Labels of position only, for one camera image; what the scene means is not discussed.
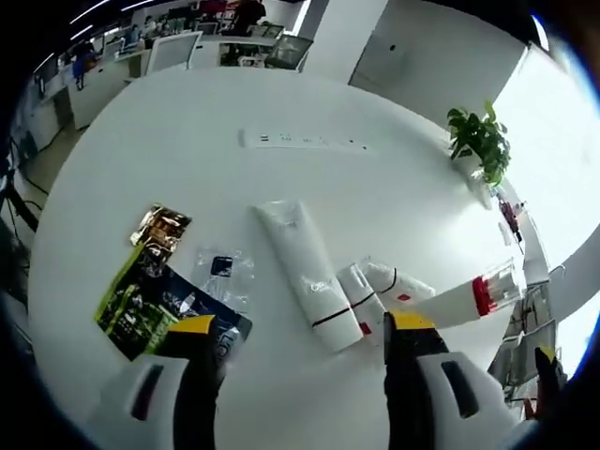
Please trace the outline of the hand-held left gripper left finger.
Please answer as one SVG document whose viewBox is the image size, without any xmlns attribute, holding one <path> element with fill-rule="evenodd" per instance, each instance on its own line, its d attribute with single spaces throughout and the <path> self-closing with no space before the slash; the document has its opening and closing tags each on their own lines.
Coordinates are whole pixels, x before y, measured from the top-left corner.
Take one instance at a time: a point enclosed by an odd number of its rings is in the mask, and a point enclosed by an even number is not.
<svg viewBox="0 0 600 450">
<path fill-rule="evenodd" d="M 127 363 L 102 388 L 88 420 L 101 449 L 214 449 L 220 387 L 217 317 L 168 327 L 155 353 Z"/>
</svg>

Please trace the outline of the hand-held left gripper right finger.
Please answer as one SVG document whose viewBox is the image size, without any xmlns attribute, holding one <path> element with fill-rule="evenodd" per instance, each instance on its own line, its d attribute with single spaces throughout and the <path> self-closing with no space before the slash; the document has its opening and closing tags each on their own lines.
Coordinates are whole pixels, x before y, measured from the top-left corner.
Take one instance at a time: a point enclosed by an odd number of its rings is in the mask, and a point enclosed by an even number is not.
<svg viewBox="0 0 600 450">
<path fill-rule="evenodd" d="M 390 449 L 499 449 L 518 425 L 501 385 L 423 316 L 386 312 L 383 353 Z"/>
</svg>

